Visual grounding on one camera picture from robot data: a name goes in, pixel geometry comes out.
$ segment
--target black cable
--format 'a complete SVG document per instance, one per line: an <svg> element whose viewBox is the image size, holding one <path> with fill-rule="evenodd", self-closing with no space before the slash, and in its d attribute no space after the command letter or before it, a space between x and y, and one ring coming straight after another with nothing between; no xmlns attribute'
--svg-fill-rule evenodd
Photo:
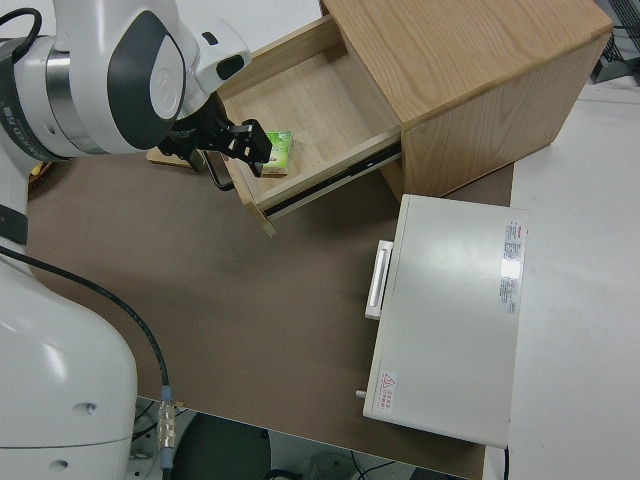
<svg viewBox="0 0 640 480"><path fill-rule="evenodd" d="M362 471L362 469L358 465L358 462L356 462L356 454L353 453L353 450L351 450L351 460L353 461L353 466L356 467L356 470L358 470L358 473L362 477L364 475L364 472Z"/></svg>
<svg viewBox="0 0 640 480"><path fill-rule="evenodd" d="M502 480L509 480L509 447L504 449L504 474Z"/></svg>
<svg viewBox="0 0 640 480"><path fill-rule="evenodd" d="M25 37L24 41L16 47L11 55L11 59L14 64L18 63L18 61L26 55L33 45L33 42L38 38L38 34L42 28L42 15L35 8L18 8L0 17L0 26L2 26L14 18L18 18L23 15L33 15L33 25L31 26L31 30Z"/></svg>
<svg viewBox="0 0 640 480"><path fill-rule="evenodd" d="M162 350L160 350L160 346L158 345L156 338L153 336L151 329L146 324L146 322L142 320L140 315L138 315L136 311L133 308L131 308L127 303L125 303L122 299L120 299L115 294L111 293L106 288L103 288L100 285L93 283L91 280L87 280L86 278L76 275L75 273L71 273L67 270L56 267L54 265L50 265L48 263L37 260L35 258L29 257L27 255L14 252L13 250L10 250L2 246L0 246L0 254L9 258L13 258L14 260L18 260L19 262L26 263L27 265L31 265L32 267L39 268L40 270L45 270L47 272L58 275L60 277L64 277L67 280L71 280L73 282L79 283L80 285L87 287L96 293L99 293L103 297L108 298L113 303L115 303L120 308L122 308L133 319L133 321L138 324L138 326L142 329L143 333L147 337L147 340L149 341L149 343L151 344L151 348L153 349L153 353L158 359L160 372L162 374L162 384L169 385L169 372L167 371L167 365L164 361Z"/></svg>
<svg viewBox="0 0 640 480"><path fill-rule="evenodd" d="M178 418L180 415L182 415L183 413L185 413L187 410L182 410L181 412L176 413L175 418ZM149 425L147 428L145 428L144 430L140 430L139 432L133 432L133 435L131 435L131 441L135 442L137 439L139 439L140 437L145 436L147 433L149 433L152 430L155 430L155 428L158 426L158 422L153 423L152 425Z"/></svg>
<svg viewBox="0 0 640 480"><path fill-rule="evenodd" d="M140 420L142 417L144 417L144 414L147 413L151 407L153 407L154 403L156 403L156 402L151 400L149 402L149 405L147 405L147 408L145 408L140 415L136 416L136 418L133 420L133 423L136 423L138 420Z"/></svg>
<svg viewBox="0 0 640 480"><path fill-rule="evenodd" d="M389 465L393 465L394 463L396 462L391 461L391 462L383 463L382 465L377 465L375 467L367 468L364 472L360 474L360 476L358 477L358 480L366 480L367 477L365 475L367 473L373 472L374 470L378 470L379 468L388 467Z"/></svg>

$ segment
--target wooden cabinet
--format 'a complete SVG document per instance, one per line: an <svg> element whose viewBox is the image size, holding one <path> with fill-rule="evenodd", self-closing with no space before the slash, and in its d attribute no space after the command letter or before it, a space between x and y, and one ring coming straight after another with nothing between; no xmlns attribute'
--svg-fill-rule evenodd
<svg viewBox="0 0 640 480"><path fill-rule="evenodd" d="M226 165L269 220L382 167L442 196L554 140L611 31L592 0L325 0L220 90L234 121L291 130L291 172Z"/></svg>

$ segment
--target cable connector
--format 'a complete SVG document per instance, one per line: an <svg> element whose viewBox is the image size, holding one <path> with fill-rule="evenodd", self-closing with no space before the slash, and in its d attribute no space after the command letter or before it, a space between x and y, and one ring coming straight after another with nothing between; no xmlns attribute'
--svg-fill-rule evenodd
<svg viewBox="0 0 640 480"><path fill-rule="evenodd" d="M173 468L173 453L176 446L176 415L173 408L171 387L163 385L158 412L158 450L162 470Z"/></svg>

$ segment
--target printed label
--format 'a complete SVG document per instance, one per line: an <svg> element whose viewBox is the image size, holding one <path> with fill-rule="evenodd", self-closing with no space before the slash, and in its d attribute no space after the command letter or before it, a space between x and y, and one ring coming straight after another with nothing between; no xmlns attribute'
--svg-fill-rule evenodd
<svg viewBox="0 0 640 480"><path fill-rule="evenodd" d="M522 240L524 227L517 221L506 226L504 248L500 268L500 305L503 310L514 313L517 310L518 287L522 273Z"/></svg>
<svg viewBox="0 0 640 480"><path fill-rule="evenodd" d="M378 378L378 395L375 401L375 408L385 412L390 412L393 408L393 392L398 383L398 376L391 372L380 372Z"/></svg>

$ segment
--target warning label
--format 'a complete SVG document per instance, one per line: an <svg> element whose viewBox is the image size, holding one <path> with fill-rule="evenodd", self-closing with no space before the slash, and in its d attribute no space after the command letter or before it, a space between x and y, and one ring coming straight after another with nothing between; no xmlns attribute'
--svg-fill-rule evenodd
<svg viewBox="0 0 640 480"><path fill-rule="evenodd" d="M375 401L375 408L377 410L383 410L390 412L393 408L393 395L396 384L398 383L398 376L391 372L380 372L378 379L378 395Z"/></svg>

